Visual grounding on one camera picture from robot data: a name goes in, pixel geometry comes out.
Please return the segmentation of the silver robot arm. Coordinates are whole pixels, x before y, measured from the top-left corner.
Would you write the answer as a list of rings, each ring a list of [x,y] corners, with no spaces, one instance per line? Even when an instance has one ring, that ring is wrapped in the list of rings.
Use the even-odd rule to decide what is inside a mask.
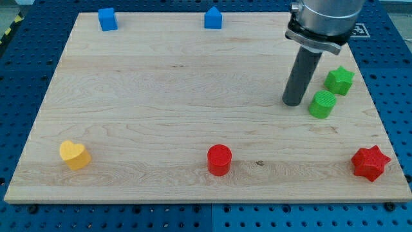
[[[365,0],[295,0],[285,37],[313,53],[339,54],[349,40]]]

